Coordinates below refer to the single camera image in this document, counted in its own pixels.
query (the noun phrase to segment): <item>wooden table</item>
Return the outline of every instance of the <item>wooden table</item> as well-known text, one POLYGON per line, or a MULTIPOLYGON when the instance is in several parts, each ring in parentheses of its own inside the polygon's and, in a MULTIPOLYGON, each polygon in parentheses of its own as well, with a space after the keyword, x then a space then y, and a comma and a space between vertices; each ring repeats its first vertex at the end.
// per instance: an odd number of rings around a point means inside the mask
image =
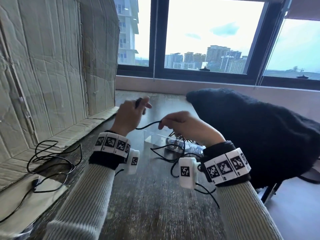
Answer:
MULTIPOLYGON (((144 95, 150 96, 153 109, 143 116, 140 127, 176 111, 188 110, 196 115, 192 105, 180 95, 116 91, 116 105, 144 95)), ((82 143, 83 162, 68 179, 70 190, 87 164, 98 134, 110 129, 113 121, 114 118, 99 125, 79 142, 82 143)), ((159 132, 156 124, 146 130, 159 132)), ((135 175, 121 172, 114 179, 100 239, 225 239, 220 212, 212 198, 180 187, 178 179, 170 175, 172 164, 155 159, 157 155, 144 143, 143 131, 135 130, 128 138, 132 148, 141 153, 138 170, 135 175)), ((76 161, 78 157, 79 153, 74 152, 67 158, 76 161)), ((200 177, 200 183, 213 189, 204 177, 200 177)), ((68 193, 36 221, 30 239, 43 237, 46 224, 53 219, 68 193)))

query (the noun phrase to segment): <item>person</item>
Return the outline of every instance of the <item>person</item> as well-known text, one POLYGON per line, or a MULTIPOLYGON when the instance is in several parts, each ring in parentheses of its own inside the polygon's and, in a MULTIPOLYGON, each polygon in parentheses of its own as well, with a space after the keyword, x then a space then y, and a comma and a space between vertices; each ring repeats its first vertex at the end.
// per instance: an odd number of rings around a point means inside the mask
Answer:
MULTIPOLYGON (((135 100, 125 101, 120 105, 110 130, 126 137, 139 125, 145 109, 151 107, 149 97, 144 97, 137 108, 135 108, 135 100)), ((164 126, 173 129, 176 135, 182 135, 205 145, 206 149, 203 153, 209 157, 210 149, 214 148, 217 153, 219 148, 230 145, 230 142, 226 141, 216 129, 193 117, 187 111, 166 115, 158 128, 161 130, 164 126)), ((55 218, 48 223, 44 239, 94 240, 99 238, 108 210, 117 165, 119 163, 114 158, 114 154, 94 152, 91 155, 89 164, 74 189, 55 218)), ((245 177, 242 181, 217 186, 216 192, 227 238, 282 239, 277 226, 258 198, 249 179, 250 177, 245 177)))

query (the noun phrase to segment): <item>window frame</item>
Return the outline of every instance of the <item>window frame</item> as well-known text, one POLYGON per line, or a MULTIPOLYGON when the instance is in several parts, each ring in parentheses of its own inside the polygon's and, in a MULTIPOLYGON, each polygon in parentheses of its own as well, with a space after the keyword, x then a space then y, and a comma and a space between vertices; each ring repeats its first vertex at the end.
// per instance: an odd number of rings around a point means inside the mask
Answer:
MULTIPOLYGON (((245 64, 244 71, 246 71, 246 74, 234 74, 164 68, 169 0, 151 0, 149 66, 119 64, 117 75, 195 82, 257 85, 258 77, 263 74, 267 66, 289 4, 290 0, 283 0, 282 3, 265 2, 248 54, 248 62, 245 64)), ((320 80, 312 79, 263 76, 260 85, 320 90, 320 80)))

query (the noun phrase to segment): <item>person's right hand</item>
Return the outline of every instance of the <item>person's right hand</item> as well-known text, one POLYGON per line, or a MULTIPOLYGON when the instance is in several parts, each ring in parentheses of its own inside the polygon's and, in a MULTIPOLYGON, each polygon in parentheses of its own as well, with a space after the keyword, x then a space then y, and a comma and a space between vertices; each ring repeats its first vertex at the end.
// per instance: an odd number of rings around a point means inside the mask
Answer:
POLYGON ((200 145, 210 147, 212 145, 226 141, 222 134, 206 122, 192 116, 188 111, 170 113, 162 118, 158 129, 164 126, 173 129, 178 137, 196 141, 200 145))

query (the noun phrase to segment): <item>person's left hand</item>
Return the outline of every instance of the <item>person's left hand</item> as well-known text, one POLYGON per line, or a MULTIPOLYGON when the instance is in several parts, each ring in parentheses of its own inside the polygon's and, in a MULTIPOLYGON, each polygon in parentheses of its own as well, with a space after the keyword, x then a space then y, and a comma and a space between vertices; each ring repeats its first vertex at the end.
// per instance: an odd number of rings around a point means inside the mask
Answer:
POLYGON ((135 108, 135 100, 126 100, 120 105, 111 131, 122 136, 133 131, 140 123, 141 116, 146 113, 146 108, 151 109, 152 105, 149 103, 149 97, 144 97, 137 108, 135 108))

